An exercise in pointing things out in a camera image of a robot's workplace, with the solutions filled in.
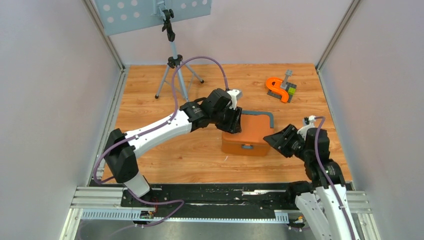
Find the orange medicine box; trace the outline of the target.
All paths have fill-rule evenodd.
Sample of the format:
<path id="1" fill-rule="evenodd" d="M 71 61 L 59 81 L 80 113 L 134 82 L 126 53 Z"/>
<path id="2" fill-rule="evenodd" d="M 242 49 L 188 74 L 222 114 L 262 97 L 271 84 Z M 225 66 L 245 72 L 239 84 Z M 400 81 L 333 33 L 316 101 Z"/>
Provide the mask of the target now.
<path id="1" fill-rule="evenodd" d="M 274 115 L 265 111 L 243 110 L 241 113 L 241 132 L 221 135 L 221 151 L 226 154 L 264 157 L 270 151 L 270 145 L 264 137 L 272 135 Z"/>

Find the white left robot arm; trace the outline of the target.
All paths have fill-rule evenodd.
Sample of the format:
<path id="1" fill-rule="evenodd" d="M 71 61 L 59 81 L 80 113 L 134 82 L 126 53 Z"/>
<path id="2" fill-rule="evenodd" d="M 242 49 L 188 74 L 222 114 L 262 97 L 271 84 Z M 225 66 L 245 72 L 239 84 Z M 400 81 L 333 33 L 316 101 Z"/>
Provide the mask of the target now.
<path id="1" fill-rule="evenodd" d="M 134 193 L 135 202 L 149 206 L 153 193 L 140 173 L 138 158 L 168 140 L 208 125 L 225 133 L 241 132 L 242 108 L 237 103 L 242 95 L 239 89 L 217 88 L 208 97 L 188 101 L 169 116 L 145 127 L 127 132 L 117 128 L 109 134 L 100 159 L 107 163 L 116 182 Z"/>

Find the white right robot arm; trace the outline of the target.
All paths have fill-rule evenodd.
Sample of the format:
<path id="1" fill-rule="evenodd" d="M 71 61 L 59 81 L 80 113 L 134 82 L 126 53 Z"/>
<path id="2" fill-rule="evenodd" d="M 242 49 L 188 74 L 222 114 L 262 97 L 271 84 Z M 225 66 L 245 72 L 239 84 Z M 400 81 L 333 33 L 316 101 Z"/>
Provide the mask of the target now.
<path id="1" fill-rule="evenodd" d="M 303 161 L 308 181 L 291 182 L 283 199 L 299 209 L 318 240 L 358 240 L 347 201 L 346 181 L 340 166 L 330 157 L 325 129 L 313 124 L 297 129 L 289 124 L 265 136 L 264 141 L 286 158 Z"/>

